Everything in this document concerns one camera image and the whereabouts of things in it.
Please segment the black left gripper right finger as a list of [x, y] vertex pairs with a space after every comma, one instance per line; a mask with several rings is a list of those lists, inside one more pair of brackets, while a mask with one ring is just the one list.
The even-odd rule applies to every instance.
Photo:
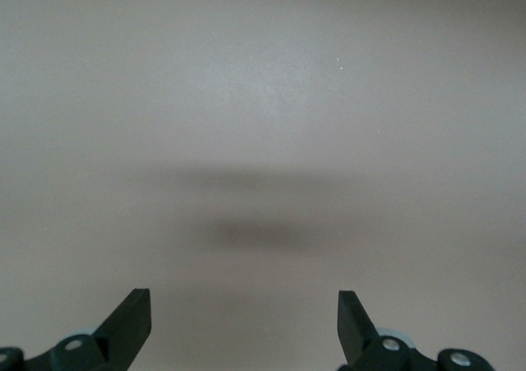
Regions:
[[357, 294], [339, 292], [339, 342], [346, 363], [341, 370], [434, 370], [436, 362], [402, 339], [381, 335]]

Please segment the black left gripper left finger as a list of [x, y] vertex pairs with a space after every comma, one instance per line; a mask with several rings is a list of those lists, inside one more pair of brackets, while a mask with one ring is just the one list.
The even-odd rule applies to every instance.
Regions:
[[151, 333], [148, 289], [134, 289], [94, 332], [63, 339], [25, 370], [128, 370]]

